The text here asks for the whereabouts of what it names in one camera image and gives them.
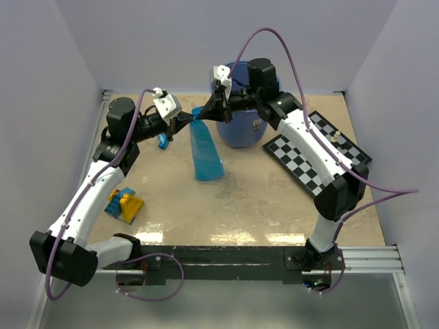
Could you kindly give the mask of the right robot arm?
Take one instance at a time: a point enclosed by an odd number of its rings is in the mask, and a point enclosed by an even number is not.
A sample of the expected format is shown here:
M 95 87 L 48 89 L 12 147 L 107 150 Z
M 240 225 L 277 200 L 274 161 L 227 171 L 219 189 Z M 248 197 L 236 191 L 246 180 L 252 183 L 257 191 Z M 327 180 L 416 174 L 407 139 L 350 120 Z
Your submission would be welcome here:
M 368 168 L 354 164 L 338 152 L 311 122 L 304 105 L 280 89 L 270 60 L 251 60 L 247 70 L 249 84 L 241 90 L 232 90 L 231 69 L 224 65 L 213 67 L 212 95 L 200 118 L 230 123 L 234 112 L 255 109 L 263 121 L 292 142 L 310 162 L 324 185 L 313 201 L 318 219 L 305 246 L 291 260 L 305 271 L 321 269 L 335 251 L 335 235 L 342 220 L 364 196 Z

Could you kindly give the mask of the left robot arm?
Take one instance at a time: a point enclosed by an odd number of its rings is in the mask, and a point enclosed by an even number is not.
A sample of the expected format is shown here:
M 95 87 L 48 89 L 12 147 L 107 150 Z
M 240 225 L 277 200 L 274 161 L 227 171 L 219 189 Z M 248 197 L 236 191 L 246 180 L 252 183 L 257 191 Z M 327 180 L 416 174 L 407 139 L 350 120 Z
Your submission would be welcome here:
M 37 267 L 47 279 L 83 287 L 103 267 L 121 263 L 134 269 L 141 264 L 140 241 L 133 236 L 115 234 L 93 245 L 88 238 L 108 197 L 137 159 L 138 144 L 159 134 L 173 135 L 191 121 L 176 96 L 162 96 L 153 102 L 156 111 L 150 114 L 141 114 L 128 97 L 110 102 L 107 125 L 75 197 L 46 232 L 36 231 L 29 240 Z

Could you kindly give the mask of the blue trash bag roll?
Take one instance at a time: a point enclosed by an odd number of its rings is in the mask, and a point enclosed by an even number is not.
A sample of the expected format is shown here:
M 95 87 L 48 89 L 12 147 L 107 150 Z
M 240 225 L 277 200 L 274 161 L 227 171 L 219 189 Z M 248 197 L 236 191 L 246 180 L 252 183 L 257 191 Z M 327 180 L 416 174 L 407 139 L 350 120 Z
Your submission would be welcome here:
M 169 147 L 170 141 L 166 134 L 160 134 L 158 136 L 158 148 L 161 150 L 166 150 Z

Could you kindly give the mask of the single blue trash bag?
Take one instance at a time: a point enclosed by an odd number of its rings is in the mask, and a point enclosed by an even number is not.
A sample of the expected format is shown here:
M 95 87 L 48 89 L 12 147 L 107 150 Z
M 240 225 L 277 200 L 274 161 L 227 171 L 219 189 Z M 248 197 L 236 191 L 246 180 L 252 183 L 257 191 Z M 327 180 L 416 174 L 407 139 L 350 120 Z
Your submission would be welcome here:
M 189 136 L 195 179 L 206 182 L 224 177 L 225 170 L 209 128 L 200 120 L 201 110 L 202 106 L 192 110 L 193 120 L 189 124 Z

